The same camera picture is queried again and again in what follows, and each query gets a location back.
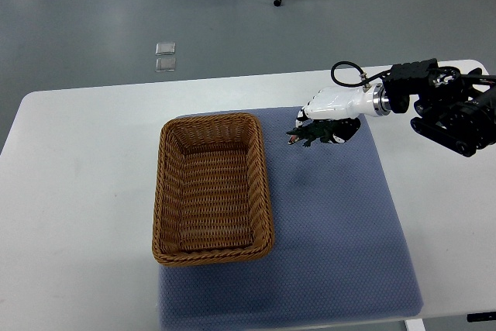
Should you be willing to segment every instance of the black cable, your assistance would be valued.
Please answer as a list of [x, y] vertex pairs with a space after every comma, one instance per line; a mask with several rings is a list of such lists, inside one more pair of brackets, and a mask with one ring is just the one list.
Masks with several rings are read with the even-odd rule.
[[340, 85], [341, 87], [348, 87], [348, 88], [361, 87], [363, 85], [366, 85], [367, 83], [370, 83], [371, 81], [373, 81], [377, 78], [385, 77], [391, 71], [391, 70], [382, 71], [379, 74], [375, 74], [373, 77], [363, 79], [360, 83], [343, 83], [341, 81], [338, 81], [336, 79], [336, 76], [334, 75], [334, 71], [336, 70], [336, 68], [339, 66], [342, 66], [342, 65], [351, 66], [351, 67], [354, 67], [355, 69], [357, 69], [358, 72], [360, 73], [360, 78], [365, 77], [365, 72], [363, 71], [363, 69], [360, 66], [358, 66], [357, 64], [355, 64], [354, 62], [351, 62], [351, 61], [340, 61], [340, 62], [335, 63], [334, 66], [332, 66], [332, 68], [331, 68], [332, 81], [334, 81], [334, 83], [336, 83], [337, 85]]

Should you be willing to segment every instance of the toy crocodile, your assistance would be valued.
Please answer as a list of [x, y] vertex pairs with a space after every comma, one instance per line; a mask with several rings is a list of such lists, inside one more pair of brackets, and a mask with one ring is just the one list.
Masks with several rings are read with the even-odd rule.
[[289, 145], [305, 139], [304, 147], [310, 147], [312, 141], [320, 139], [321, 143], [345, 143], [360, 128], [360, 120], [340, 119], [340, 120], [314, 120], [307, 126], [295, 127], [287, 131], [291, 138]]

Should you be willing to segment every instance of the blue mat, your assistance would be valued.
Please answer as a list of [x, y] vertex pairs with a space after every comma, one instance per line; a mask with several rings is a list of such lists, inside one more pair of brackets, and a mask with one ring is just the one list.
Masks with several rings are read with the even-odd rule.
[[162, 329], [235, 330], [412, 317], [422, 308], [367, 122], [345, 144], [289, 146], [300, 108], [263, 127], [275, 244], [255, 261], [160, 267]]

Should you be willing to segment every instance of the white table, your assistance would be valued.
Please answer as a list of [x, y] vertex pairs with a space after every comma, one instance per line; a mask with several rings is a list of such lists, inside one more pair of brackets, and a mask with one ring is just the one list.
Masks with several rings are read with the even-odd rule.
[[[150, 244], [162, 125], [300, 106], [329, 84], [328, 71], [312, 71], [27, 95], [0, 156], [2, 330], [158, 329]], [[461, 157], [414, 133], [413, 116], [367, 120], [424, 299], [419, 316], [490, 311], [496, 146]]]

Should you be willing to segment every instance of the rectangular basket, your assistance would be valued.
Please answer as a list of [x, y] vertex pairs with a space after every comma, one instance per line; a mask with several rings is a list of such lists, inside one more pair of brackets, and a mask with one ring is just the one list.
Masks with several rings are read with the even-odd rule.
[[260, 122], [173, 119], [160, 134], [152, 251], [162, 265], [254, 260], [274, 244]]

